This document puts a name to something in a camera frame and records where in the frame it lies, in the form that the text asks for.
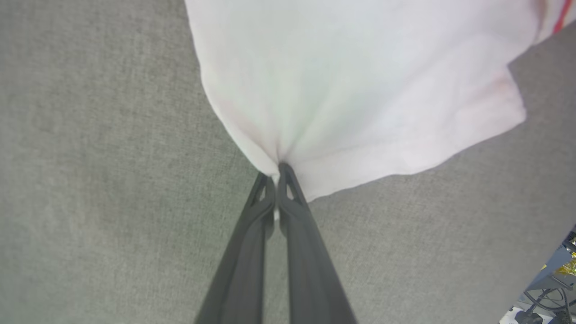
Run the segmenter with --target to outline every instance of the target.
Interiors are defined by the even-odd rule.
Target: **white object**
[[[426,170],[521,123],[506,65],[558,19],[537,0],[186,5],[214,111],[256,168],[288,162],[308,200]]]

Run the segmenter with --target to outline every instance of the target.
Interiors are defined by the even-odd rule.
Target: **yellow object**
[[[556,273],[571,274],[572,276],[576,276],[576,253],[572,253],[572,260],[567,264],[558,268],[558,270],[556,270]]]

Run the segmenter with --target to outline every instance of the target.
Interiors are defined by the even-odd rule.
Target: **gray fabric surface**
[[[576,222],[574,57],[576,25],[513,64],[520,127],[311,204],[360,323],[494,323],[530,282]],[[182,0],[0,2],[0,323],[191,323],[255,176]]]

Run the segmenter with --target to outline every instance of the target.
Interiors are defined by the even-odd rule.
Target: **white fabric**
[[[256,168],[308,198],[413,174],[525,119],[506,65],[527,0],[186,0],[207,97]]]

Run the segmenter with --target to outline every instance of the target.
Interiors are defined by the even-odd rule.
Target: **cable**
[[[568,296],[566,296],[566,291],[564,289],[560,289],[562,291],[562,295],[564,297],[564,304],[566,305],[566,316],[568,316],[568,320],[570,320],[570,323],[574,323],[572,321],[572,314],[570,313],[570,306],[568,305]]]
[[[565,310],[566,308],[563,307],[548,307],[548,306],[544,306],[542,304],[540,304],[540,302],[538,302],[536,299],[534,299],[534,297],[532,297],[527,291],[524,292],[524,295],[534,304],[538,305],[538,307],[543,308],[547,311],[551,311],[551,312],[557,312],[557,311],[561,311],[561,310]],[[573,301],[569,302],[568,305],[572,306],[576,304],[576,299],[574,299]]]

